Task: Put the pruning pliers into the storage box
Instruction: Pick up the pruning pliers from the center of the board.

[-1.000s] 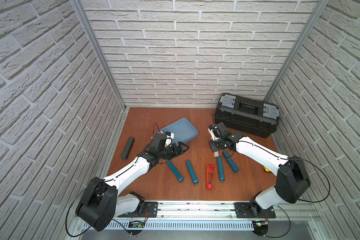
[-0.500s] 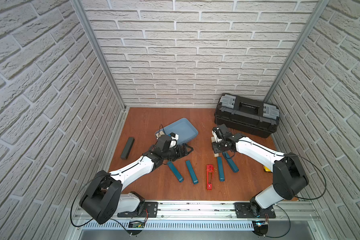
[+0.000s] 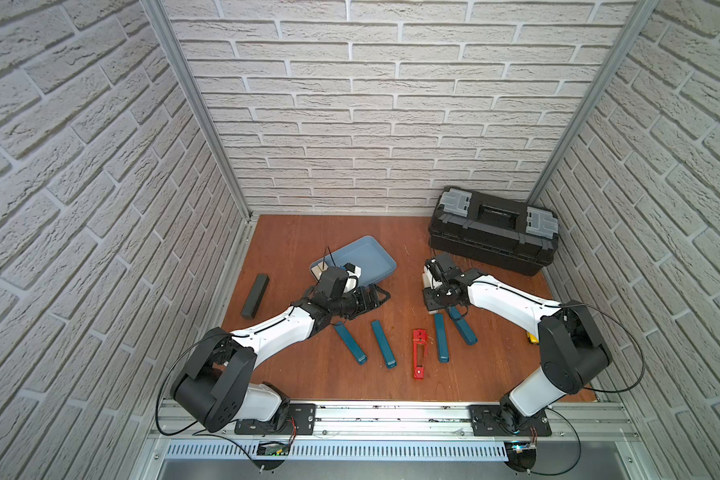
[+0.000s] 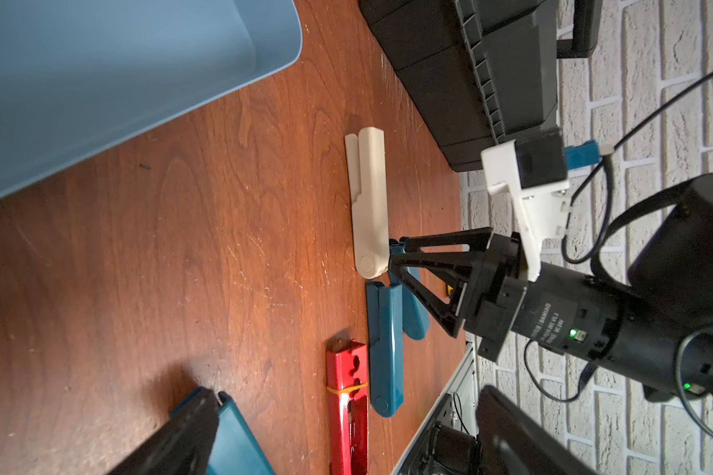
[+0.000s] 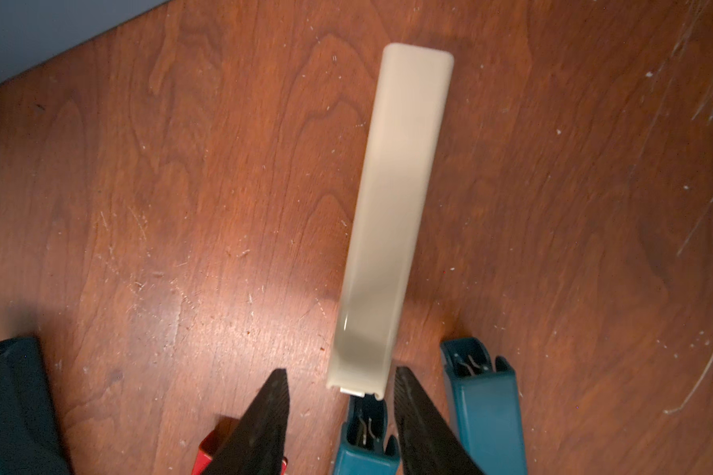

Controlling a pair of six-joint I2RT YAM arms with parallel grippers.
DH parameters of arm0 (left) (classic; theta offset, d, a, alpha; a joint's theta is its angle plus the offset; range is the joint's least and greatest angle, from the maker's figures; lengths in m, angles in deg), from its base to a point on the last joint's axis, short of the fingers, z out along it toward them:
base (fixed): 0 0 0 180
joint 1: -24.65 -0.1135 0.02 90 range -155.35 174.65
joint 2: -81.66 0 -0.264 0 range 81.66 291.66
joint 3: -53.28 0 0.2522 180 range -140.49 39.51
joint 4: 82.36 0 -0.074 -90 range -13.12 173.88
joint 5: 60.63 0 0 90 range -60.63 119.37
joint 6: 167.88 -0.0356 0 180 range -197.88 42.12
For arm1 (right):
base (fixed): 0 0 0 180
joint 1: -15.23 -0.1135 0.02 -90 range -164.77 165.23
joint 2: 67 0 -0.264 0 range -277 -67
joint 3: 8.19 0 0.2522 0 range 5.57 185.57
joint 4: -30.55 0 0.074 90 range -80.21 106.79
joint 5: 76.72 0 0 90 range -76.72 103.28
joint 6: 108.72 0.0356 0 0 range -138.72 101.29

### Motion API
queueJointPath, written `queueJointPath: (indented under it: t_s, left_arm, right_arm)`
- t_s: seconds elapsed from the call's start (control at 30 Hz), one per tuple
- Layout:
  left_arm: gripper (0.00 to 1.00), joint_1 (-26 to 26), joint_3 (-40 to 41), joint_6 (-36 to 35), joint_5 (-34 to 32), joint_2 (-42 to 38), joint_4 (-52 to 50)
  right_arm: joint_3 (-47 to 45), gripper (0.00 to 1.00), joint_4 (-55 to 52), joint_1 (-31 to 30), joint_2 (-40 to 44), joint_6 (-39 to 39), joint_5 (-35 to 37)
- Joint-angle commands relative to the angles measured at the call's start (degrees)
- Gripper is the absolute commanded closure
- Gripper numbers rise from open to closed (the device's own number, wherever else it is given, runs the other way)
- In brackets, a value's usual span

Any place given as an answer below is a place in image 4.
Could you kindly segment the blue plastic storage tray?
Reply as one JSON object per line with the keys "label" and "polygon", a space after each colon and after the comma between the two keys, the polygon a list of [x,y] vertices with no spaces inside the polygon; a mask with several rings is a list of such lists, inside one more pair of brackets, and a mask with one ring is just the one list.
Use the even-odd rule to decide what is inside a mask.
{"label": "blue plastic storage tray", "polygon": [[297,61],[291,1],[0,1],[0,199]]}

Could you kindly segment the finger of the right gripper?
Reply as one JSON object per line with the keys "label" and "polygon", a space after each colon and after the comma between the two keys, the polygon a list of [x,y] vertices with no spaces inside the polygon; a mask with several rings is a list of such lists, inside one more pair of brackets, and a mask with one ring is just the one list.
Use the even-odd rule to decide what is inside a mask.
{"label": "finger of the right gripper", "polygon": [[218,428],[215,393],[196,388],[163,427],[109,474],[206,474]]}
{"label": "finger of the right gripper", "polygon": [[479,474],[592,474],[493,386],[479,393]]}

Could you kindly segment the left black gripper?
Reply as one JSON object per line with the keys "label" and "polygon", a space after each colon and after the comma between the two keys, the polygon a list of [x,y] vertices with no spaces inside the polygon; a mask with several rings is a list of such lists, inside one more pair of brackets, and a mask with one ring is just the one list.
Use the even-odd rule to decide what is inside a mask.
{"label": "left black gripper", "polygon": [[[529,285],[520,235],[498,235],[481,228],[404,237],[400,243],[405,253],[390,257],[389,271],[449,336],[456,338],[463,326],[480,338],[477,354],[495,362]],[[411,275],[410,268],[427,269],[453,287],[449,302]]]}

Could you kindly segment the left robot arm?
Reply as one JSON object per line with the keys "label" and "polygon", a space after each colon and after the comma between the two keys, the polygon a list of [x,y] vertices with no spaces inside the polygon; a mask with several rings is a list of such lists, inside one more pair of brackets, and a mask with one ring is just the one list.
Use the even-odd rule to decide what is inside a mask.
{"label": "left robot arm", "polygon": [[642,384],[647,400],[713,399],[713,173],[628,209],[615,234],[647,215],[667,219],[615,281],[601,260],[590,273],[544,264],[526,276],[517,235],[469,230],[404,241],[390,271],[451,336],[471,332],[497,360],[509,334]]}

